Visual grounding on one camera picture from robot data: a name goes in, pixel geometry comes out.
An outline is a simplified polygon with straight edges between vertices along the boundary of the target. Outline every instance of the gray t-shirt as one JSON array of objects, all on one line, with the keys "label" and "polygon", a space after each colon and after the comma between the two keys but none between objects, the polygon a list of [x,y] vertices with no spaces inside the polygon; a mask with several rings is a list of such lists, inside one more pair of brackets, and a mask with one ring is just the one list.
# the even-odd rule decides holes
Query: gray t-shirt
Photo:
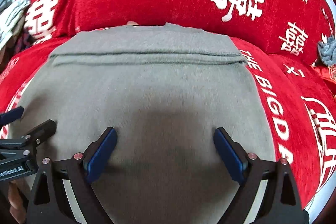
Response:
[{"label": "gray t-shirt", "polygon": [[[9,137],[47,119],[58,123],[38,148],[38,162],[70,158],[106,127],[116,128],[117,146],[92,185],[116,224],[217,223],[238,184],[216,153],[215,128],[224,127],[247,152],[275,160],[245,58],[228,36],[200,29],[166,24],[80,32],[51,53],[19,105],[24,117],[10,125]],[[83,222],[71,194],[69,200]]]}]

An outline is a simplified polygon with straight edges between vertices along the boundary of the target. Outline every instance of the metal screw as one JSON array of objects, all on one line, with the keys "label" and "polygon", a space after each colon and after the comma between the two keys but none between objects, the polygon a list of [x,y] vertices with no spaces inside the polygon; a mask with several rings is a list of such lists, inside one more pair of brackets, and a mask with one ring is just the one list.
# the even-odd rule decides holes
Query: metal screw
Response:
[{"label": "metal screw", "polygon": [[283,165],[287,165],[287,164],[288,164],[288,161],[287,161],[286,159],[284,159],[284,158],[281,158],[281,159],[280,159],[280,162],[281,162],[281,164],[283,164]]},{"label": "metal screw", "polygon": [[74,154],[74,156],[73,156],[73,158],[74,158],[75,160],[80,160],[82,157],[83,157],[83,154],[82,154],[82,153],[76,153],[76,154]]},{"label": "metal screw", "polygon": [[42,163],[43,164],[48,164],[50,162],[50,158],[44,158]]},{"label": "metal screw", "polygon": [[251,160],[255,160],[257,158],[257,155],[255,153],[248,153],[248,157],[251,159]]}]

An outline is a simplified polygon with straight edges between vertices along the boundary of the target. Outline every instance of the gray cloth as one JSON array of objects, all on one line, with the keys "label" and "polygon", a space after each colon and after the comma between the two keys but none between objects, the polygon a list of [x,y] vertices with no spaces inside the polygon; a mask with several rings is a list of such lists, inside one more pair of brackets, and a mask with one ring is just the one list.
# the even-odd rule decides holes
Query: gray cloth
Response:
[{"label": "gray cloth", "polygon": [[93,189],[114,223],[217,223],[238,184],[216,153],[214,129],[224,127],[247,152],[275,160],[245,61],[228,36],[172,24],[80,32],[37,72],[10,137],[53,119],[57,132],[38,148],[38,162],[62,160],[112,126],[118,143]]},{"label": "gray cloth", "polygon": [[24,10],[30,5],[30,0],[16,0],[0,15],[0,49],[12,37],[12,30],[24,17]]},{"label": "gray cloth", "polygon": [[327,43],[319,42],[317,49],[324,65],[330,67],[336,64],[336,40],[333,36],[328,37]]}]

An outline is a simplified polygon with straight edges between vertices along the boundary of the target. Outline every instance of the black clamp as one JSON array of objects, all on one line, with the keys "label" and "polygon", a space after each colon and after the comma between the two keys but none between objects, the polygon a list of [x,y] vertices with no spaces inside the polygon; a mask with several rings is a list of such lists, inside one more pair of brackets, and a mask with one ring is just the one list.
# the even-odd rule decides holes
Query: black clamp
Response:
[{"label": "black clamp", "polygon": [[44,158],[28,203],[26,224],[77,224],[63,180],[70,180],[79,208],[88,224],[113,224],[90,184],[98,179],[117,143],[117,132],[107,128],[83,153],[68,160]]},{"label": "black clamp", "polygon": [[240,185],[218,224],[244,223],[261,180],[268,180],[268,183],[253,224],[309,223],[309,215],[302,210],[297,185],[286,159],[273,162],[247,153],[224,128],[216,129],[213,140],[231,178]]},{"label": "black clamp", "polygon": [[[0,126],[11,123],[23,114],[23,107],[0,115]],[[47,120],[28,131],[20,139],[0,140],[0,181],[11,181],[35,174],[36,147],[56,132],[56,123]]]}]

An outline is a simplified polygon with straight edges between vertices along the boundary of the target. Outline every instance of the blue gripper pad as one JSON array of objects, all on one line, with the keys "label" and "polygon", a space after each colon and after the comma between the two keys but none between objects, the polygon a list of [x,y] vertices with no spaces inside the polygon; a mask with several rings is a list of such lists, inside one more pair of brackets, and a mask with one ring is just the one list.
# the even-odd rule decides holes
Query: blue gripper pad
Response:
[{"label": "blue gripper pad", "polygon": [[0,115],[0,124],[6,125],[22,117],[24,108],[19,106]]},{"label": "blue gripper pad", "polygon": [[245,181],[243,175],[244,165],[219,129],[216,129],[214,133],[213,142],[231,178],[237,181],[239,185],[243,184]]},{"label": "blue gripper pad", "polygon": [[107,134],[100,147],[98,147],[97,151],[88,163],[86,180],[89,184],[100,177],[116,144],[117,132],[113,128]]}]

